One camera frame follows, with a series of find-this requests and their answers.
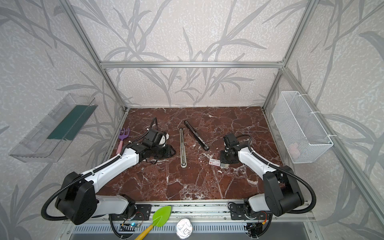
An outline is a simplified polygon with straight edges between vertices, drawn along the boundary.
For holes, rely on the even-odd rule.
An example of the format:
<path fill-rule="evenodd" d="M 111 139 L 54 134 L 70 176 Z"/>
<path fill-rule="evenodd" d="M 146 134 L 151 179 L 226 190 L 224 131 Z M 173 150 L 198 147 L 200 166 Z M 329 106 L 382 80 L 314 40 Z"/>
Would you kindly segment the crumpled white paper cup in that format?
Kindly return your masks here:
<path fill-rule="evenodd" d="M 193 232 L 193 225 L 189 219 L 181 219 L 176 226 L 177 236 L 181 240 L 189 238 Z"/>

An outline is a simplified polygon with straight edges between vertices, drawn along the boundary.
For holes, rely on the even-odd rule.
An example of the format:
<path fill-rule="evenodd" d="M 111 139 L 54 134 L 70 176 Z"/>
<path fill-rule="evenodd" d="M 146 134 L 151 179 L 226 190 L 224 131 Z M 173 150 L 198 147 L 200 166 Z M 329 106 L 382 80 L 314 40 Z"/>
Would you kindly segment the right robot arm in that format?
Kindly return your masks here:
<path fill-rule="evenodd" d="M 304 214 L 313 210 L 317 196 L 313 188 L 295 175 L 289 166 L 279 166 L 261 156 L 251 147 L 250 135 L 227 134 L 225 149 L 220 153 L 223 164 L 242 163 L 255 172 L 264 183 L 264 193 L 244 200 L 244 214 L 254 219 L 259 212 Z"/>

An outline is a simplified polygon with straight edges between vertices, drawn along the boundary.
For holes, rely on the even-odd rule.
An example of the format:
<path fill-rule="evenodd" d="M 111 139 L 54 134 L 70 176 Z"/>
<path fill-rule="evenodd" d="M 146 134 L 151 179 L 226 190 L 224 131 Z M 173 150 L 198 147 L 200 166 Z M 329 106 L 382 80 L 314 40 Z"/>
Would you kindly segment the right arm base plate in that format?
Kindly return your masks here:
<path fill-rule="evenodd" d="M 228 202 L 227 207 L 231 214 L 232 220 L 256 220 L 267 221 L 271 218 L 268 211 L 254 211 L 248 203 Z"/>

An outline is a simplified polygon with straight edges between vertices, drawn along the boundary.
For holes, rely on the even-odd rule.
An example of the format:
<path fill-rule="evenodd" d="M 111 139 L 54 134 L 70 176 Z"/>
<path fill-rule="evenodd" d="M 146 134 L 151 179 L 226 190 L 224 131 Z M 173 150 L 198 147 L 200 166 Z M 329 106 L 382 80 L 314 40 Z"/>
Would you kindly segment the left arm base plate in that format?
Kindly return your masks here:
<path fill-rule="evenodd" d="M 127 209 L 120 214 L 124 220 L 148 221 L 151 214 L 152 205 L 149 204 L 129 204 Z"/>

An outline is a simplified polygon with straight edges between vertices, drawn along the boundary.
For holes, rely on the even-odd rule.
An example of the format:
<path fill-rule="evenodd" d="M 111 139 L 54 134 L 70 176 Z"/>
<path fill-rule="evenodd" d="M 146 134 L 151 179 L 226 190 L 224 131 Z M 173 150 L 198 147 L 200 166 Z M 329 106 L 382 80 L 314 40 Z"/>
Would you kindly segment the beige stapler black cap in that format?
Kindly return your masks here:
<path fill-rule="evenodd" d="M 186 149 L 184 141 L 184 130 L 179 128 L 180 133 L 180 157 L 181 157 L 181 167 L 184 169 L 187 167 L 187 158 L 186 158 Z"/>

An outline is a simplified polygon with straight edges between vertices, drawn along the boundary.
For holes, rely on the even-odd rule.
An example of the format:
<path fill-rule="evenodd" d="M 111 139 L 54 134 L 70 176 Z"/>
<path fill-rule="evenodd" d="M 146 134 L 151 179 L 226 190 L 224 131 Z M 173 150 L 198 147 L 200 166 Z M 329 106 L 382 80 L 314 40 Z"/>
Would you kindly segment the aluminium front rail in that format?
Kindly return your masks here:
<path fill-rule="evenodd" d="M 192 223 L 214 223 L 214 222 L 257 222 L 256 220 L 232 220 L 230 211 L 227 207 L 228 202 L 244 203 L 243 199 L 221 199 L 221 200 L 191 200 L 191 201 L 151 201 L 135 202 L 123 196 L 97 196 L 96 201 L 86 201 L 84 204 L 78 203 L 68 210 L 58 207 L 66 218 L 75 225 L 81 225 L 91 218 L 112 215 L 113 220 L 123 221 L 122 214 L 129 204 L 149 204 L 152 205 L 149 223 L 153 220 L 153 214 L 160 208 L 171 206 L 170 222 L 176 223 L 181 219 L 189 219 Z"/>

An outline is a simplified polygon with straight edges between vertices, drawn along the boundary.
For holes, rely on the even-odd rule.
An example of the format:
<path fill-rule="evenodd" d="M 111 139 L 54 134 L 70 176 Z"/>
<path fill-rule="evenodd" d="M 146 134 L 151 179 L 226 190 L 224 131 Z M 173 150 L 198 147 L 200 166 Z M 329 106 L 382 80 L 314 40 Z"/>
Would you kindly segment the purple pink toy rake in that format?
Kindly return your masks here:
<path fill-rule="evenodd" d="M 116 151 L 117 155 L 121 154 L 122 149 L 123 149 L 124 140 L 129 137 L 130 131 L 131 131 L 130 128 L 122 128 L 120 130 L 120 134 L 118 136 L 118 139 L 120 140 L 120 142 L 119 142 L 119 146 L 118 146 L 117 151 Z"/>

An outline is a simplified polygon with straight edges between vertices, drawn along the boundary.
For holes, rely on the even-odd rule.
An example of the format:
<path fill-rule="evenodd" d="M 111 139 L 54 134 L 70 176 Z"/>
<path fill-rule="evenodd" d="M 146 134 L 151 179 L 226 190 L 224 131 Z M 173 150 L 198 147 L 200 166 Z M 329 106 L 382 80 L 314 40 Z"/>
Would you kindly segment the white red staple box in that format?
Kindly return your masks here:
<path fill-rule="evenodd" d="M 221 167 L 221 168 L 228 168 L 229 167 L 229 164 L 224 164 L 221 161 L 215 160 L 215 159 L 210 159 L 209 164 L 212 166 L 217 166 L 217 167 Z"/>

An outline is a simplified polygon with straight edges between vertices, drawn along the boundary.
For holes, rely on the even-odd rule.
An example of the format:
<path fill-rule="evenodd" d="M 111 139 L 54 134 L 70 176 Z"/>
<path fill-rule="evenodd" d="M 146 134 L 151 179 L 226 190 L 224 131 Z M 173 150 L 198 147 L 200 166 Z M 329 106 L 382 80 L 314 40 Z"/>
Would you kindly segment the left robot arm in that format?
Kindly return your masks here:
<path fill-rule="evenodd" d="M 81 225 L 94 217 L 135 215 L 136 202 L 126 195 L 100 196 L 99 191 L 125 170 L 152 159 L 168 159 L 175 149 L 167 144 L 169 135 L 159 131 L 157 118 L 153 118 L 149 129 L 135 141 L 105 163 L 81 174 L 68 174 L 61 188 L 43 204 L 41 216 L 47 221 L 70 220 Z"/>

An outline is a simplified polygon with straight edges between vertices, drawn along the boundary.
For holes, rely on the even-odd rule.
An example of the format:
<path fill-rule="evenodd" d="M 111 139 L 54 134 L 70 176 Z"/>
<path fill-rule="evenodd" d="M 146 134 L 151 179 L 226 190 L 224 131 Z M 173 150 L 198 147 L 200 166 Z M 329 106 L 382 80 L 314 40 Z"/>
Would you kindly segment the green plastic toy shovel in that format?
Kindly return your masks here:
<path fill-rule="evenodd" d="M 136 237 L 135 240 L 143 240 L 154 227 L 162 227 L 163 225 L 165 225 L 171 216 L 171 211 L 171 206 L 165 206 L 158 209 L 153 214 L 153 223 L 148 228 L 146 228 L 141 234 L 139 234 L 139 236 Z"/>

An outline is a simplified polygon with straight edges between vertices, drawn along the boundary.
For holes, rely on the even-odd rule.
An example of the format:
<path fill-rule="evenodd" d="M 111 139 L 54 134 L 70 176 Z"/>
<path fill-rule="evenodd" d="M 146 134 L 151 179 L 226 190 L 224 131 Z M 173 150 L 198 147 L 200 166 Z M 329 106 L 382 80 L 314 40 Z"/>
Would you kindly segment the clear plastic wall tray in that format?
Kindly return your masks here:
<path fill-rule="evenodd" d="M 97 107 L 95 97 L 67 94 L 9 155 L 24 163 L 56 163 Z"/>

